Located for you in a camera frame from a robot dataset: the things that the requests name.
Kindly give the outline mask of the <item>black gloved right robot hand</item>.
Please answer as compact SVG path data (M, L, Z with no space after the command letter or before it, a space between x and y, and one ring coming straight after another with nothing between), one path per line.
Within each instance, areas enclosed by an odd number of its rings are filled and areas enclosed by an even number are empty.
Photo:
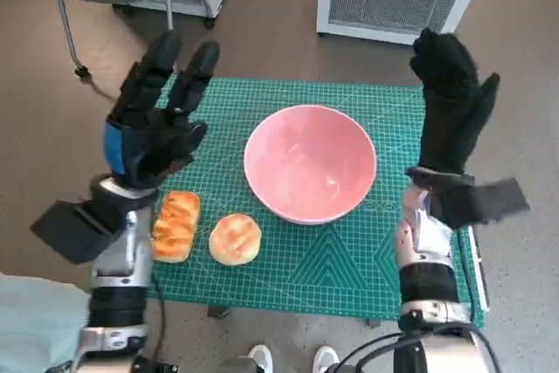
M462 175L493 112L500 75L480 81L472 55L452 33L425 28L412 48L410 68L423 83L425 104L419 165Z

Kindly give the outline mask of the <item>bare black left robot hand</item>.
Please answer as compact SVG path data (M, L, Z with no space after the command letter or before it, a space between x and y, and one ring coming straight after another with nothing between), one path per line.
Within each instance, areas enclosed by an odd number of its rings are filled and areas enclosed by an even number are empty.
M119 183L156 188L193 161L205 137L204 121L190 114L200 105L220 55L215 40L202 43L184 70L174 75L182 40L165 31L130 68L106 119L104 156Z

